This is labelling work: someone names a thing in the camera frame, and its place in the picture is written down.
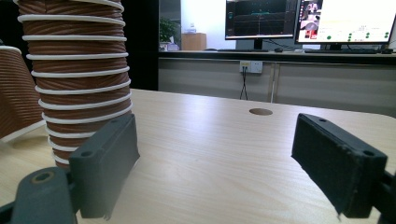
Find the light wood tabletop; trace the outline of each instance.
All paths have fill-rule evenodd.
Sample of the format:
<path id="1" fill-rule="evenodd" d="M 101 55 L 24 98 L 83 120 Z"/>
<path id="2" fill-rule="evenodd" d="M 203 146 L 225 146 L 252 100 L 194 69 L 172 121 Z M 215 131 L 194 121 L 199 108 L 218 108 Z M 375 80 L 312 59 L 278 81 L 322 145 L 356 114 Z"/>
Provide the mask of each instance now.
<path id="1" fill-rule="evenodd" d="M 386 169 L 394 174 L 394 118 L 135 89 L 132 101 L 140 159 L 112 218 L 77 214 L 78 223 L 374 224 L 379 218 L 374 208 L 369 218 L 338 217 L 291 147 L 298 114 L 319 116 L 387 154 Z M 47 140 L 41 127 L 0 143 L 0 205 L 14 201 L 26 175 L 54 166 Z"/>

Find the green plant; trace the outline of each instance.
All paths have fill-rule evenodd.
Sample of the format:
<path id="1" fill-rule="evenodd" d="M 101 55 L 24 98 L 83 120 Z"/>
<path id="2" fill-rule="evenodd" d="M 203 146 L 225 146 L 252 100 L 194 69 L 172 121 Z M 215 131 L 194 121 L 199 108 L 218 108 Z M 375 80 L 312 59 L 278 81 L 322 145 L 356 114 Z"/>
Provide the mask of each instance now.
<path id="1" fill-rule="evenodd" d="M 160 17 L 160 42 L 170 42 L 170 37 L 177 42 L 177 25 L 164 17 Z"/>

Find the brown ripple paper cup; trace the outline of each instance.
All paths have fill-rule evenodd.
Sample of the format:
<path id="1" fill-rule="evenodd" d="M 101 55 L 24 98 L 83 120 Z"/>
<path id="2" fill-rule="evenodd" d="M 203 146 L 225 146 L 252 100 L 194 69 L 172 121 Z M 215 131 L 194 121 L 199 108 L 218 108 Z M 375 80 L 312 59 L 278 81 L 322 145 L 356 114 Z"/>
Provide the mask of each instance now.
<path id="1" fill-rule="evenodd" d="M 120 1 L 19 0 L 35 90 L 56 165 L 108 121 L 131 113 Z"/>
<path id="2" fill-rule="evenodd" d="M 0 46 L 0 140 L 7 142 L 45 124 L 39 95 L 19 49 Z"/>

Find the power outlet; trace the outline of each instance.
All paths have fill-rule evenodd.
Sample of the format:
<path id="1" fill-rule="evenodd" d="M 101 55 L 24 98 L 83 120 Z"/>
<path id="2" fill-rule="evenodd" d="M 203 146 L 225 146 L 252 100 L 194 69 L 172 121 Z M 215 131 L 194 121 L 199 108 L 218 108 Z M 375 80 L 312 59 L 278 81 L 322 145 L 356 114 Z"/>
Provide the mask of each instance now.
<path id="1" fill-rule="evenodd" d="M 252 61 L 250 62 L 250 72 L 251 73 L 262 73 L 262 62 Z"/>
<path id="2" fill-rule="evenodd" d="M 251 71 L 250 69 L 250 61 L 241 61 L 239 63 L 239 72 L 246 72 L 249 73 Z"/>

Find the monitor screen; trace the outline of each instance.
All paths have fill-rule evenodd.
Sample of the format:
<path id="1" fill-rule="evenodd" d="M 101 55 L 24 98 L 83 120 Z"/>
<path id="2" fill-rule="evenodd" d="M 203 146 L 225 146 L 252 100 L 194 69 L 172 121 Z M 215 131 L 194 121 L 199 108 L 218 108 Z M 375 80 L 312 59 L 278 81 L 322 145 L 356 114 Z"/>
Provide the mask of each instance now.
<path id="1" fill-rule="evenodd" d="M 375 45 L 390 41 L 396 1 L 299 0 L 298 8 L 296 44 Z"/>
<path id="2" fill-rule="evenodd" d="M 293 38 L 297 0 L 226 0 L 225 39 Z"/>

